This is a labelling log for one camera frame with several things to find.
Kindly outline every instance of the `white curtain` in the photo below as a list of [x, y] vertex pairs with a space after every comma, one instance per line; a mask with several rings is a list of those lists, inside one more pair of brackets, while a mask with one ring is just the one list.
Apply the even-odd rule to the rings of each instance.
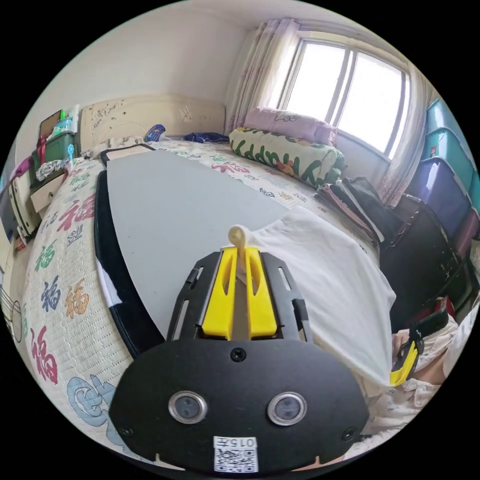
[[411, 93], [405, 127], [378, 192], [391, 207], [397, 205], [419, 166], [427, 133], [427, 108], [433, 93], [432, 84], [424, 75], [413, 64], [408, 67]]
[[255, 107], [276, 108], [300, 41], [300, 25], [291, 18], [262, 23], [254, 38], [247, 38], [243, 68], [227, 98], [229, 109], [225, 133], [242, 127], [247, 113]]

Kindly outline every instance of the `gray tabletop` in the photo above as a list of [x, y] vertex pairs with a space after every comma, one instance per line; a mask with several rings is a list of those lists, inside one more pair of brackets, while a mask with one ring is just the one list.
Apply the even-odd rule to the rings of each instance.
[[165, 151], [109, 161], [107, 184], [123, 259], [164, 337], [187, 275], [229, 244], [230, 227], [257, 230], [287, 211], [226, 173]]

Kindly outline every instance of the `wooden headboard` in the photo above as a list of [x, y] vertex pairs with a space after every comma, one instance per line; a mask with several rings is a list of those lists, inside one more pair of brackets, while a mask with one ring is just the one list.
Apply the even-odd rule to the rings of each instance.
[[143, 137], [155, 124], [165, 127], [167, 137], [192, 132], [223, 134], [225, 106], [213, 100], [172, 93], [93, 103], [80, 114], [80, 149], [89, 150], [113, 138]]

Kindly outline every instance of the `pink pillow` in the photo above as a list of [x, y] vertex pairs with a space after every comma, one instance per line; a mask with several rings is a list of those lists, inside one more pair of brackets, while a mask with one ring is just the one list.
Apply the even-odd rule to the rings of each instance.
[[329, 147], [335, 146], [337, 135], [337, 129], [322, 120], [274, 108], [254, 108], [246, 115], [243, 126]]

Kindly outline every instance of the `orange chinese character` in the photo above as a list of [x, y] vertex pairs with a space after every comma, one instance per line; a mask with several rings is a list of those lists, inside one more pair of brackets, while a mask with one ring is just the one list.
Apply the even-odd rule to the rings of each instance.
[[73, 290], [71, 286], [68, 287], [64, 306], [66, 307], [66, 316], [71, 319], [73, 319], [74, 314], [82, 315], [87, 310], [90, 296], [88, 293], [84, 293], [84, 288], [81, 285], [84, 280], [84, 278], [81, 278]]

